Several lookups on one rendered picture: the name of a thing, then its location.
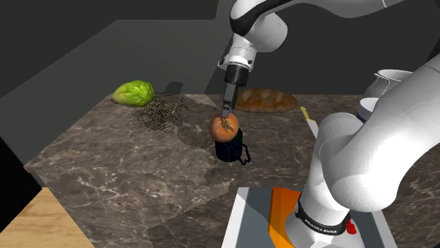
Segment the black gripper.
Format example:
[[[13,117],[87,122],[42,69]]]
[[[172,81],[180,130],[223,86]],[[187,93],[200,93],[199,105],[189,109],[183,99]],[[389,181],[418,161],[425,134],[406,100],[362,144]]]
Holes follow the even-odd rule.
[[[223,98],[223,109],[221,112],[222,118],[227,118],[233,111],[236,102],[236,94],[238,87],[245,87],[248,81],[249,70],[239,65],[228,65],[224,76],[224,81],[227,82],[226,90]]]

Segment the round orange-red tomato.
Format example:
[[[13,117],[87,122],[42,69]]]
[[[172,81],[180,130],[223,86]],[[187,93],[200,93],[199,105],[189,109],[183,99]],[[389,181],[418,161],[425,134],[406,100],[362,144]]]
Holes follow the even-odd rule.
[[[209,133],[217,142],[229,142],[238,133],[239,122],[235,114],[230,113],[227,118],[221,115],[213,117],[209,124]]]

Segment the brown bread loaf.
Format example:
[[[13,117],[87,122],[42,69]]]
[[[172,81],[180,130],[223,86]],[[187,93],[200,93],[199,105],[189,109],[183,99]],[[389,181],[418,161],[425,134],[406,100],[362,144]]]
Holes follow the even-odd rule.
[[[283,113],[297,105],[292,94],[277,89],[247,89],[238,92],[235,109],[250,113]]]

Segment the black mug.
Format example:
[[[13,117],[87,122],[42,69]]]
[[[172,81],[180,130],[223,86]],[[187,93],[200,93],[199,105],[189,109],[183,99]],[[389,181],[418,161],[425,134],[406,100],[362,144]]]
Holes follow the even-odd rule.
[[[215,141],[215,153],[224,162],[239,161],[243,166],[251,162],[248,146],[243,143],[243,131],[238,129],[236,136],[228,142]]]

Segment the green lettuce head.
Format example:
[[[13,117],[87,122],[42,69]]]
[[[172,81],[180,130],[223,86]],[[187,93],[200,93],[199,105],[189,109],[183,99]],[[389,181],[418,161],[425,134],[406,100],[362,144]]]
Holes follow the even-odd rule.
[[[154,95],[155,91],[150,82],[134,80],[118,87],[111,98],[119,104],[142,107],[148,104]]]

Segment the grey and orange robot stand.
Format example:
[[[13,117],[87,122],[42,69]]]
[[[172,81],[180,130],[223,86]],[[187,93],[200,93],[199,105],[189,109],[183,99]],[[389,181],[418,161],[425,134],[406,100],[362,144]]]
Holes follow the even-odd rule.
[[[269,232],[271,195],[270,187],[238,189],[221,248],[281,248],[284,238]],[[350,214],[365,248],[397,248],[381,211]]]

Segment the white and blue cup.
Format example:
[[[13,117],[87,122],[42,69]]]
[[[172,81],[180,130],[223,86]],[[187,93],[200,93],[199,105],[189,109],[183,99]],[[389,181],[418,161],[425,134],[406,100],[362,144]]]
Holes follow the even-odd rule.
[[[377,101],[378,101],[377,97],[365,97],[361,99],[356,114],[357,118],[361,120],[363,123],[365,123],[372,115],[372,112],[374,111],[374,107]]]

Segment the white jug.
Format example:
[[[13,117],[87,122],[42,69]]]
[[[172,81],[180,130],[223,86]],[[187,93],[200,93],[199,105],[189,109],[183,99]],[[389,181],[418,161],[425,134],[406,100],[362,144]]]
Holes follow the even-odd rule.
[[[365,90],[364,97],[381,97],[400,82],[412,75],[406,70],[383,69],[374,74],[374,82]]]

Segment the yellow-handled white knife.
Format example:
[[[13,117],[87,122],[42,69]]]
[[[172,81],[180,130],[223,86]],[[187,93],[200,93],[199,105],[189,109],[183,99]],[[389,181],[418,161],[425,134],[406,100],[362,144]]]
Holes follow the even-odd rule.
[[[300,110],[302,111],[302,114],[305,117],[305,120],[307,121],[307,124],[309,125],[310,130],[312,131],[312,134],[314,135],[315,138],[317,138],[318,132],[319,132],[319,127],[318,124],[315,120],[312,120],[308,113],[307,110],[304,106],[300,107]]]

